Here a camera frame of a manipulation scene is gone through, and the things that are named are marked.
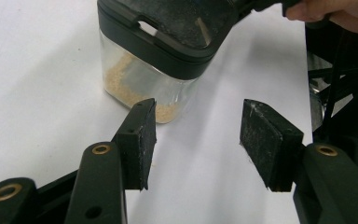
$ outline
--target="plastic jar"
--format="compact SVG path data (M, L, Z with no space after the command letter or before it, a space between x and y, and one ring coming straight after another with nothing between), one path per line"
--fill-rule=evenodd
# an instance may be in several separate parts
M224 0L166 2L98 0L104 88L129 108L155 98L158 123L181 114L236 21Z

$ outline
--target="human hand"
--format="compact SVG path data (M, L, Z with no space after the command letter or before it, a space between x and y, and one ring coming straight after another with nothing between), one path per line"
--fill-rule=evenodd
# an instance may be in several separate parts
M328 13L333 23L358 33L358 0L301 0L287 9L286 17L291 21L313 22Z

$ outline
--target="screw hole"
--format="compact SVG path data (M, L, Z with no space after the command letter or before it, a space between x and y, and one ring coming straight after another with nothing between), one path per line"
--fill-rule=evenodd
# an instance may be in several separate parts
M22 189L20 184L9 184L0 188L0 202L12 198Z
M92 149L92 153L96 155L105 154L108 151L110 151L110 146L108 145L99 145Z
M86 211L86 218L94 219L98 217L103 209L100 206L93 206Z
M325 156L336 156L338 155L338 153L330 147L318 147L318 151L322 154L324 154Z
M6 197L7 195L14 193L14 191L16 191L16 189L13 187L10 187L7 189L2 189L2 190L0 190L0 197L1 198Z

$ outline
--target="white surface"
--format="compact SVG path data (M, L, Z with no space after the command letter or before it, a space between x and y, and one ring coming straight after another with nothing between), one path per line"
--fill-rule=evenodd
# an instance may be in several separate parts
M102 85L96 1L0 0L0 181L41 187L110 140L128 110ZM188 110L158 125L150 190L127 191L130 224L297 223L240 146L244 98L274 107L311 142L303 24L275 6L236 25Z

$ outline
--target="container lid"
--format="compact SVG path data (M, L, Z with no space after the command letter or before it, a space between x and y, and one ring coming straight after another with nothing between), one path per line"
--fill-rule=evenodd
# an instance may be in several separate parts
M238 19L229 0L98 0L98 9L104 35L179 79L202 74Z

